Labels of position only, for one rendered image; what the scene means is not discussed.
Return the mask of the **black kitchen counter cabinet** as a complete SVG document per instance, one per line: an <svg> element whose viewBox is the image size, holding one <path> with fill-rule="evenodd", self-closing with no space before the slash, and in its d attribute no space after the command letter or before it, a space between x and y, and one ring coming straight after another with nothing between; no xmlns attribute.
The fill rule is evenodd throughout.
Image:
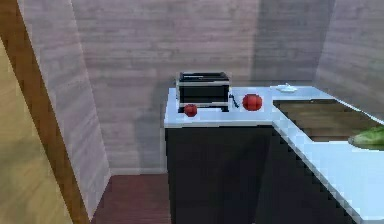
<svg viewBox="0 0 384 224"><path fill-rule="evenodd" d="M384 224L384 151L315 142L274 100L334 99L311 86L294 93L235 87L261 96L260 110L178 112L164 119L172 224Z"/></svg>

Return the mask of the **black and silver toaster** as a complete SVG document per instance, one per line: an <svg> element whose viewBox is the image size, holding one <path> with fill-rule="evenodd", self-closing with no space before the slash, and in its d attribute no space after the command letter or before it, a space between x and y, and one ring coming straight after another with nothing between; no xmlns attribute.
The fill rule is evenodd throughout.
<svg viewBox="0 0 384 224"><path fill-rule="evenodd" d="M181 72L176 79L178 112L188 104L197 108L220 108L229 111L230 79L225 72Z"/></svg>

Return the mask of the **white dish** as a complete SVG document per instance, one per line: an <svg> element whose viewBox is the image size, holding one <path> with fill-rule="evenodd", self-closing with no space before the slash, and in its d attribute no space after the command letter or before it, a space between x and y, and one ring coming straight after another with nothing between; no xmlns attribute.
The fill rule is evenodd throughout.
<svg viewBox="0 0 384 224"><path fill-rule="evenodd" d="M280 92L284 93L294 93L297 91L297 88L294 86L291 86L290 84L286 83L284 85L277 85L276 89Z"/></svg>

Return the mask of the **brown sink basin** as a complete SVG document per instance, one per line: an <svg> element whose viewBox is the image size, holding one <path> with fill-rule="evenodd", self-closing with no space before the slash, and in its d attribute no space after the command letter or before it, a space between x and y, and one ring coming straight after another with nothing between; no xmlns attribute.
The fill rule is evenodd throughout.
<svg viewBox="0 0 384 224"><path fill-rule="evenodd" d="M315 142L347 141L381 124L334 99L274 100L273 105Z"/></svg>

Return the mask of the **brown wooden door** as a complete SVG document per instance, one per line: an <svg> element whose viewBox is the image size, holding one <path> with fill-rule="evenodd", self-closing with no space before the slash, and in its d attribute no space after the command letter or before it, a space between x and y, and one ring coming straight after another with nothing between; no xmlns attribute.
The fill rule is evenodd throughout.
<svg viewBox="0 0 384 224"><path fill-rule="evenodd" d="M0 224L90 224L17 0L0 0Z"/></svg>

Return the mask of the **green lettuce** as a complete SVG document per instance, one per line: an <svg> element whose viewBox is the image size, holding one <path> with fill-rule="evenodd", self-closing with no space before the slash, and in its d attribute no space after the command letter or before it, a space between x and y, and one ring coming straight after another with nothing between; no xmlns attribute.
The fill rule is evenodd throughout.
<svg viewBox="0 0 384 224"><path fill-rule="evenodd" d="M384 126L373 127L351 136L348 143L362 149L384 150Z"/></svg>

